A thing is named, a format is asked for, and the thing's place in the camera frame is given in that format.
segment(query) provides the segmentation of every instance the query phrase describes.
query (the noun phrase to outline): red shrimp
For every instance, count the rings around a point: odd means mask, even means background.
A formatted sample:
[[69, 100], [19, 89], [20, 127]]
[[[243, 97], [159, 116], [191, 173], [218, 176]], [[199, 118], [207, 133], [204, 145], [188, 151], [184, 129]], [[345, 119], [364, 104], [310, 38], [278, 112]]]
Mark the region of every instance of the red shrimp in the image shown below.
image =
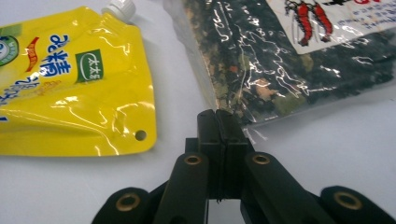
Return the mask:
[[370, 0], [355, 0], [355, 2], [357, 3], [357, 4], [369, 4], [370, 3]]
[[309, 7], [305, 2], [302, 2], [298, 7], [296, 11], [295, 19], [300, 25], [300, 28], [304, 32], [304, 37], [299, 41], [299, 44], [301, 46], [308, 46], [308, 41], [312, 37], [312, 25], [311, 22], [309, 21], [308, 13], [309, 13]]
[[329, 42], [330, 36], [332, 35], [332, 23], [327, 18], [327, 15], [319, 3], [315, 3], [312, 8], [312, 12], [315, 15], [315, 19], [324, 28], [325, 35], [320, 39], [323, 42]]

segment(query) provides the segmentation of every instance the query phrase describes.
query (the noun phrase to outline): plastic bag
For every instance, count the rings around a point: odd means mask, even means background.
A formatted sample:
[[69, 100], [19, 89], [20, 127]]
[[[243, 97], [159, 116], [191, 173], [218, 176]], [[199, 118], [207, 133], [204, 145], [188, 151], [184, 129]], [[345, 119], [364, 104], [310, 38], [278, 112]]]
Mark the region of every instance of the plastic bag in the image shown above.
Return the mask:
[[394, 76], [393, 0], [166, 4], [209, 103], [242, 124], [357, 95]]
[[0, 46], [1, 155], [110, 156], [154, 145], [136, 26], [80, 7], [1, 27]]

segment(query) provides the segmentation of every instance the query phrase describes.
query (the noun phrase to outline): plastic wrap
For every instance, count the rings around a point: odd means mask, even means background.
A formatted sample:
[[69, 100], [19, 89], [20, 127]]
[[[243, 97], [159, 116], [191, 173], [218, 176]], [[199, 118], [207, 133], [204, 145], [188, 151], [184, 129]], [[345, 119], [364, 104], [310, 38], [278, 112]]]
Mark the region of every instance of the plastic wrap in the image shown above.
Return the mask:
[[165, 4], [206, 98], [242, 124], [285, 117], [393, 79], [395, 1]]

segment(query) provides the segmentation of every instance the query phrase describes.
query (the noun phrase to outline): white table surface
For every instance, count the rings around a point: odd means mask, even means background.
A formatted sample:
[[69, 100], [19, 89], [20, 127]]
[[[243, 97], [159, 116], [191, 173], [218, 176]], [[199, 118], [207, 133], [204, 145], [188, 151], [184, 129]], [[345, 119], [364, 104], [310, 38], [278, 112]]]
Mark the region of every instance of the white table surface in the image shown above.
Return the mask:
[[[196, 115], [208, 109], [166, 0], [135, 0], [156, 97], [158, 140], [142, 154], [112, 158], [0, 157], [0, 223], [91, 223], [106, 199], [127, 187], [153, 190], [166, 181]], [[2, 0], [0, 26], [107, 0]], [[307, 190], [341, 185], [396, 217], [396, 85], [247, 127], [256, 150], [276, 156]], [[209, 223], [244, 223], [238, 202], [211, 203]]]

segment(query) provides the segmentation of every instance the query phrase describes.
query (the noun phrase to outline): metal ring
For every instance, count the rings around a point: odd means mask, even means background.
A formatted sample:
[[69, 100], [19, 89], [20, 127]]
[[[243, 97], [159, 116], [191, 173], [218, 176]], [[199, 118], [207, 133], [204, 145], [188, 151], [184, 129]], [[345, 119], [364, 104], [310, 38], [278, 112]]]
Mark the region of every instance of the metal ring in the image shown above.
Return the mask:
[[270, 163], [270, 159], [264, 155], [254, 155], [253, 161], [260, 165], [265, 165]]
[[[125, 199], [133, 199], [133, 203], [124, 203]], [[121, 212], [129, 212], [136, 208], [140, 204], [140, 198], [135, 193], [125, 193], [122, 195], [116, 203], [116, 207]]]
[[184, 159], [184, 162], [186, 162], [188, 165], [196, 165], [201, 163], [202, 159], [201, 157], [198, 156], [189, 156], [186, 159]]
[[[351, 199], [353, 202], [352, 203], [346, 202], [345, 200], [343, 200], [343, 197], [347, 197], [348, 199]], [[348, 192], [344, 192], [344, 191], [335, 192], [334, 199], [337, 203], [348, 209], [359, 210], [363, 207], [361, 200], [359, 200], [359, 198], [357, 198], [355, 195]]]

